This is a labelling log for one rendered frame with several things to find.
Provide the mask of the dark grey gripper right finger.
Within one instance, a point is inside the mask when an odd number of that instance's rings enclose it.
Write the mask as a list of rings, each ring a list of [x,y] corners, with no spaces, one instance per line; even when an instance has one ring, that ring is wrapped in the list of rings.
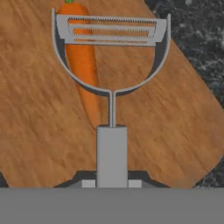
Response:
[[[129,188],[168,188],[161,182],[158,182],[150,177],[147,171],[129,171],[128,172],[128,187]]]

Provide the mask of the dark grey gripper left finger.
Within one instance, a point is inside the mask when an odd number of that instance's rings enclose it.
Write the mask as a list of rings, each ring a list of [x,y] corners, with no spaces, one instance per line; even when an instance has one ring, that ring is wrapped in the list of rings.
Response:
[[[55,188],[96,188],[96,171],[77,171],[74,176]]]

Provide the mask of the grey metal peeler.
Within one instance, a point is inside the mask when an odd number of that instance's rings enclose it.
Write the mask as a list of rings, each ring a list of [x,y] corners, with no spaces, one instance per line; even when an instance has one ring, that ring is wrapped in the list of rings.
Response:
[[[145,32],[144,37],[75,34],[74,29]],[[84,89],[108,97],[108,124],[96,129],[96,188],[128,187],[128,129],[116,124],[116,98],[128,95],[149,82],[164,65],[171,43],[171,19],[106,17],[59,14],[52,11],[52,42],[60,64]],[[68,69],[65,44],[84,46],[143,46],[155,49],[154,63],[139,84],[111,91],[87,84]]]

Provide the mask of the wooden cutting board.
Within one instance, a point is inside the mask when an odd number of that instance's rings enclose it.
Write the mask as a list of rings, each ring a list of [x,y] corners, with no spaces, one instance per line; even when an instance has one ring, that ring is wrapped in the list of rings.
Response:
[[[0,172],[12,187],[56,186],[96,167],[96,134],[75,82],[59,63],[51,11],[63,0],[0,0]],[[150,77],[146,47],[99,46],[104,88],[128,129],[129,168],[189,188],[224,157],[224,111],[178,47]]]

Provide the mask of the orange carrot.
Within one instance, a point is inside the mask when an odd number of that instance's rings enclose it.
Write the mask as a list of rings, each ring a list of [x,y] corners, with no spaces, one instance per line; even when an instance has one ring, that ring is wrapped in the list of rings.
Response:
[[[59,14],[87,16],[88,8],[74,0],[64,0],[58,10]],[[65,44],[66,57],[71,71],[79,79],[89,85],[98,87],[99,79],[95,61],[95,49],[92,45],[69,45]],[[80,101],[86,112],[86,116],[95,130],[101,124],[101,100],[97,94],[92,94],[79,84],[76,84]]]

